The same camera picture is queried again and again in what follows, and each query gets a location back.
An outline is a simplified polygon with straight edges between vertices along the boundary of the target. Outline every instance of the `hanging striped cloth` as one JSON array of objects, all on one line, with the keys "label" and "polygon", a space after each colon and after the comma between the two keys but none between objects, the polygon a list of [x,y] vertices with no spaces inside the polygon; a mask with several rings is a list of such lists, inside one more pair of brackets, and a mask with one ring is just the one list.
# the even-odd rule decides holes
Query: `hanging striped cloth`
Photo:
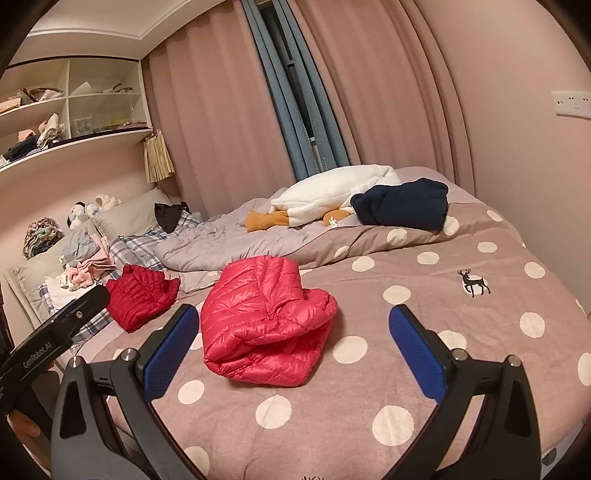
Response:
[{"label": "hanging striped cloth", "polygon": [[160,130],[144,142],[146,181],[154,183],[174,175],[174,166]]}]

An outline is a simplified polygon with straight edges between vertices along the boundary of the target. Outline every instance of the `plaid blanket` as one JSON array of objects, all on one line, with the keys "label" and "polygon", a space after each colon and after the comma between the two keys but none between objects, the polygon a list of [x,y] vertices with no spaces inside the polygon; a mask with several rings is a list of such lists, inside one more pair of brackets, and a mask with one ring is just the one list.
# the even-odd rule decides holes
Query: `plaid blanket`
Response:
[{"label": "plaid blanket", "polygon": [[[110,279],[117,280],[120,278],[125,264],[141,265],[156,271],[165,270],[166,267],[160,262],[160,260],[158,260],[158,257],[154,255],[154,247],[158,242],[167,239],[169,236],[178,235],[187,228],[197,226],[201,222],[202,220],[200,216],[182,212],[177,227],[172,233],[166,233],[162,227],[158,226],[144,235],[118,236],[113,240],[109,248],[109,253],[115,262],[116,269],[105,274],[103,278],[101,278],[100,283],[105,285]],[[38,292],[41,300],[47,307],[49,314],[53,315],[56,313],[57,308],[51,301],[47,284],[42,283],[38,288]],[[109,312],[104,309],[93,317],[92,320],[86,323],[72,339],[74,342],[74,346],[72,347],[74,353],[77,352],[85,342],[110,324],[111,320],[113,320],[113,317],[111,317]]]}]

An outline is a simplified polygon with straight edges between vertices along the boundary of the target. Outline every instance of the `wall outlet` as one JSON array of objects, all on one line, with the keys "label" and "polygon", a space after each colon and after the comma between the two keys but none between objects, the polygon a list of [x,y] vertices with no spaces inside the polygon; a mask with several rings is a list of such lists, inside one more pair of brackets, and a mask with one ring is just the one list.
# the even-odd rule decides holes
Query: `wall outlet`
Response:
[{"label": "wall outlet", "polygon": [[558,115],[591,119],[591,93],[552,92],[554,110]]}]

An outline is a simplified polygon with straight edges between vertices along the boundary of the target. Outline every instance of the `beige wall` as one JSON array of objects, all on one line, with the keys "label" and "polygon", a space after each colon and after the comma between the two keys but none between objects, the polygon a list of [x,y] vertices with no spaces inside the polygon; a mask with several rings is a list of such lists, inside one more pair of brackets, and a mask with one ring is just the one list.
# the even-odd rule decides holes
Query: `beige wall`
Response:
[{"label": "beige wall", "polygon": [[[149,188],[141,143],[131,148],[105,150],[78,160],[63,161],[47,168],[41,166],[30,178],[19,179],[10,185],[2,184],[0,270],[25,261],[22,243],[29,223],[49,216],[65,229],[70,209],[78,201],[90,202],[98,193],[115,195],[125,201]],[[19,343],[31,329],[1,275],[0,281],[11,332],[15,343]]]},{"label": "beige wall", "polygon": [[535,0],[416,0],[462,104],[476,194],[591,309],[591,121],[556,116],[550,92],[591,73]]}]

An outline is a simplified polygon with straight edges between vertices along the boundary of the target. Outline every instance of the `blue gripper pad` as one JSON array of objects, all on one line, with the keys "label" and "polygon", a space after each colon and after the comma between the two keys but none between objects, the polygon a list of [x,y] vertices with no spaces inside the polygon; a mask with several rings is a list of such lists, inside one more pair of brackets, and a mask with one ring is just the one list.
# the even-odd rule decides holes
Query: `blue gripper pad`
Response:
[{"label": "blue gripper pad", "polygon": [[142,345],[136,373],[147,401],[166,393],[198,332],[199,313],[193,305],[184,304]]},{"label": "blue gripper pad", "polygon": [[440,403],[446,393],[443,366],[399,307],[390,310],[388,324],[423,394]]}]

